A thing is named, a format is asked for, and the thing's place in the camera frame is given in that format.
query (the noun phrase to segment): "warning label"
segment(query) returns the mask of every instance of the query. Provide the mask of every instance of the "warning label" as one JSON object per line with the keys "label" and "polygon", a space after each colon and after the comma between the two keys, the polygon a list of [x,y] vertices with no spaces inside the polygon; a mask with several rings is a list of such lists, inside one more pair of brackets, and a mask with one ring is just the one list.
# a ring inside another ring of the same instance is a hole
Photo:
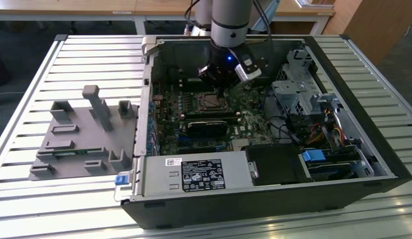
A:
{"label": "warning label", "polygon": [[219,159],[181,162],[184,192],[225,188]]}

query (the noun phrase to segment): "wooden cabinet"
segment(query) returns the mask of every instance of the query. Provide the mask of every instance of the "wooden cabinet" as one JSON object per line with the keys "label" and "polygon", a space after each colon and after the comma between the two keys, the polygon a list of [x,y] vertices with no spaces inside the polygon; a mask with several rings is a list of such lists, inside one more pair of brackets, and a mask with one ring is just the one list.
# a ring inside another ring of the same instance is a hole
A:
{"label": "wooden cabinet", "polygon": [[335,0],[323,34],[346,34],[374,65],[412,24],[412,0]]}

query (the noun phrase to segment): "white table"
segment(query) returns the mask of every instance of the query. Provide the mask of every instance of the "white table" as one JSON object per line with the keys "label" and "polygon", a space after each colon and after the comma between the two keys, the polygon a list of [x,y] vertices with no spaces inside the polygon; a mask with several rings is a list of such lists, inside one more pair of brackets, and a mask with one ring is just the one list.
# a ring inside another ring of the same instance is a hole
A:
{"label": "white table", "polygon": [[[326,22],[330,16],[315,15],[315,16],[274,16],[271,21],[298,21],[298,22],[313,22],[310,35],[321,35]],[[137,15],[133,16],[133,22],[137,30],[137,34],[145,35],[145,21],[185,21],[182,16],[174,15]]]}

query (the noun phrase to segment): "sticker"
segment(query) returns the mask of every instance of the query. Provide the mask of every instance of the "sticker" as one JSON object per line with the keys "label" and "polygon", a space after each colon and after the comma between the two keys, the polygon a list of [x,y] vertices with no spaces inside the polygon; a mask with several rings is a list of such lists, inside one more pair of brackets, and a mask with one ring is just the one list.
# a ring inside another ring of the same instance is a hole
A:
{"label": "sticker", "polygon": [[113,14],[132,14],[130,11],[113,11]]}
{"label": "sticker", "polygon": [[180,164],[184,192],[225,189],[219,159],[185,161]]}
{"label": "sticker", "polygon": [[181,158],[166,158],[165,166],[180,166],[182,159]]}

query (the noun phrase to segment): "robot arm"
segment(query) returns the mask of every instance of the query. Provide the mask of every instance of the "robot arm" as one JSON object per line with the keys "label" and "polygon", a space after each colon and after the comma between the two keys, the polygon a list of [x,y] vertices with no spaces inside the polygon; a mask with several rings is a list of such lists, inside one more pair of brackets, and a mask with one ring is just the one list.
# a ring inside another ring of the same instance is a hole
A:
{"label": "robot arm", "polygon": [[[273,17],[278,0],[261,2]],[[210,26],[209,61],[200,69],[198,77],[217,89],[221,96],[225,89],[261,74],[259,64],[243,43],[247,27],[259,26],[259,20],[254,20],[259,14],[254,11],[251,15],[251,7],[261,7],[261,4],[257,0],[200,0],[197,4],[196,21],[201,26]]]}

